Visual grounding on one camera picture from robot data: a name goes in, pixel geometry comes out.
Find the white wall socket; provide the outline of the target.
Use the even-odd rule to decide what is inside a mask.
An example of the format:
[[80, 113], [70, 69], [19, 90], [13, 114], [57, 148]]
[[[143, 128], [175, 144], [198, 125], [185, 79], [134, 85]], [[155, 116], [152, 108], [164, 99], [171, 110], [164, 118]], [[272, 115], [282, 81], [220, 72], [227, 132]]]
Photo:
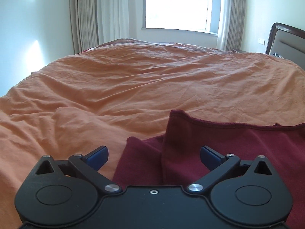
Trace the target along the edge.
[[261, 45], [264, 45], [264, 44], [265, 44], [265, 41], [266, 41], [266, 40], [265, 40], [265, 39], [262, 39], [262, 38], [259, 38], [259, 39], [258, 39], [258, 43], [261, 44]]

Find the orange duvet cover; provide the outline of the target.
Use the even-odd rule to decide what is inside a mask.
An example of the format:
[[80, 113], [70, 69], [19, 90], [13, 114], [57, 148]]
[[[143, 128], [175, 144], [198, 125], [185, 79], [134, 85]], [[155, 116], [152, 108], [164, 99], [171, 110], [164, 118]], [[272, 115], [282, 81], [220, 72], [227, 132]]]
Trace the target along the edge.
[[304, 71], [261, 53], [119, 39], [58, 59], [1, 97], [1, 228], [18, 228], [14, 197], [42, 155], [105, 145], [112, 178], [126, 139], [163, 134], [171, 110], [219, 123], [304, 122]]

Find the right beige curtain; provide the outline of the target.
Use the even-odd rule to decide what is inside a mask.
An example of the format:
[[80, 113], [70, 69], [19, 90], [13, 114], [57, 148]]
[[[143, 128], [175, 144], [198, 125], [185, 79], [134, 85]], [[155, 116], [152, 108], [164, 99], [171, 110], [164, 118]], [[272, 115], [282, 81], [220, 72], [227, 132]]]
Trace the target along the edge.
[[246, 0], [221, 0], [217, 48], [240, 49], [246, 14]]

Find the beige curtain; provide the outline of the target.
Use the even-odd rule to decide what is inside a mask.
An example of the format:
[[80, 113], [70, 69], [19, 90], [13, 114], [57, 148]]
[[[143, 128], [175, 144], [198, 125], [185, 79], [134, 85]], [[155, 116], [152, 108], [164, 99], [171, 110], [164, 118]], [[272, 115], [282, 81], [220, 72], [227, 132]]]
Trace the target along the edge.
[[217, 48], [240, 49], [246, 14], [246, 0], [221, 0]]
[[128, 38], [129, 0], [69, 0], [75, 53]]

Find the bedroom window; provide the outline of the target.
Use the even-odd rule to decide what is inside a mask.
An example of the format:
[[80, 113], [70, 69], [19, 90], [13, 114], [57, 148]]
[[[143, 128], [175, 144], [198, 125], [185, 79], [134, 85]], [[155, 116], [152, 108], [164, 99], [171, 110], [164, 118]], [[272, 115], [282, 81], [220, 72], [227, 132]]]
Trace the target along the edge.
[[218, 33], [221, 0], [144, 0], [143, 26]]

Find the dark wood padded headboard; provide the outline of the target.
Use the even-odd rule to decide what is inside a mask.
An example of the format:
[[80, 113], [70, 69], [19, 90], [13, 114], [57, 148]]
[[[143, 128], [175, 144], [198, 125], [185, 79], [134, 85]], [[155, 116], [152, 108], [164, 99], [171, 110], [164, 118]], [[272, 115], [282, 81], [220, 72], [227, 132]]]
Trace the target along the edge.
[[276, 22], [272, 25], [266, 54], [291, 60], [304, 69], [304, 30]]

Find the left beige curtain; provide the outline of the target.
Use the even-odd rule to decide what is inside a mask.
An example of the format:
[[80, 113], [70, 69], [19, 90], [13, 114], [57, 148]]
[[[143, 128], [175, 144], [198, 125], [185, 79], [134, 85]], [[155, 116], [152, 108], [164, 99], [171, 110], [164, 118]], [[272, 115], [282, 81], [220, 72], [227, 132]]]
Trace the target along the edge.
[[128, 38], [129, 0], [69, 0], [75, 53]]

